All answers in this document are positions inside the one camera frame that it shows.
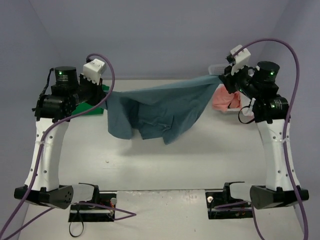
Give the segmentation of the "grey-blue t shirt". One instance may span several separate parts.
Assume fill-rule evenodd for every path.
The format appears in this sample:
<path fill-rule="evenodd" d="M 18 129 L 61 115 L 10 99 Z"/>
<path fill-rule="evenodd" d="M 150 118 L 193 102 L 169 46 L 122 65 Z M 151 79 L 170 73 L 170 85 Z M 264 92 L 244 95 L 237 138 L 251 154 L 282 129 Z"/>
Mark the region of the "grey-blue t shirt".
<path fill-rule="evenodd" d="M 205 75 L 113 91 L 105 103 L 108 132 L 115 138 L 131 140 L 138 130 L 144 140 L 161 138 L 166 145 L 171 144 L 197 122 L 220 84 L 217 76 Z"/>

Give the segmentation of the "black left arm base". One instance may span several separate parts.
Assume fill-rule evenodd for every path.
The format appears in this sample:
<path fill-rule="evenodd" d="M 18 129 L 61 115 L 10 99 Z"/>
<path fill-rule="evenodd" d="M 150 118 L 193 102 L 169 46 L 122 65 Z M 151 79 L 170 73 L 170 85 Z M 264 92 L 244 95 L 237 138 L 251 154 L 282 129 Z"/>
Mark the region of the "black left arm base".
<path fill-rule="evenodd" d="M 117 203 L 117 193 L 115 191 L 100 192 L 99 205 L 114 208 Z M 103 207 L 91 205 L 73 204 L 69 210 L 69 223 L 99 223 L 113 222 L 115 219 L 115 211 Z"/>

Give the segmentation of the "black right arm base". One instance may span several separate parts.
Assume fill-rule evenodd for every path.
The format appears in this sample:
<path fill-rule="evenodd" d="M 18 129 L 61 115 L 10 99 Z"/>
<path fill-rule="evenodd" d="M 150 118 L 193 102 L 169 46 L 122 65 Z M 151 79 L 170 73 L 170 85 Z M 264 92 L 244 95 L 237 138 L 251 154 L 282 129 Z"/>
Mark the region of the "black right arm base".
<path fill-rule="evenodd" d="M 251 204 L 230 197 L 222 190 L 206 191 L 207 216 L 209 220 L 252 219 Z"/>

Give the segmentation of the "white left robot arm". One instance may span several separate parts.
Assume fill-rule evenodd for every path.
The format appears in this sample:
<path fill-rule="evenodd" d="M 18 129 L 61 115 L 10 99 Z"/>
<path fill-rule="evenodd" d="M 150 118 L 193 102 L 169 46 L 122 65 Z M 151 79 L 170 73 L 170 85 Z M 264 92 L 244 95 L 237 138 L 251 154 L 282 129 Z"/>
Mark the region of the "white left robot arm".
<path fill-rule="evenodd" d="M 99 206 L 97 185 L 61 185 L 59 181 L 62 145 L 73 111 L 81 103 L 95 106 L 106 96 L 101 78 L 106 67 L 97 60 L 94 64 L 85 64 L 81 74 L 72 66 L 50 70 L 55 74 L 55 84 L 50 87 L 50 94 L 42 91 L 38 98 L 34 110 L 36 139 L 32 163 L 24 185 L 14 190 L 15 199 L 58 209 L 67 209 L 79 202 L 89 210 Z"/>

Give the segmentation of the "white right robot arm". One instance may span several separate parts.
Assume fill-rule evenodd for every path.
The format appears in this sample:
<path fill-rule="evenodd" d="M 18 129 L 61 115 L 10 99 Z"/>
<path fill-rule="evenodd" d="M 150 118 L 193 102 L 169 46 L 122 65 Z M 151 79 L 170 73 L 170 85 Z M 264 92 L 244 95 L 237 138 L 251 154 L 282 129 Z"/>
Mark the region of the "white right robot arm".
<path fill-rule="evenodd" d="M 228 93 L 239 91 L 250 99 L 266 161 L 265 185 L 250 187 L 251 204 L 261 210 L 293 206 L 298 199 L 307 201 L 309 192 L 301 188 L 290 154 L 290 125 L 286 123 L 289 103 L 278 94 L 276 85 L 279 65 L 260 61 L 253 68 L 252 76 L 249 66 L 245 65 L 235 73 L 232 73 L 233 67 L 233 64 L 228 65 L 219 79 Z"/>

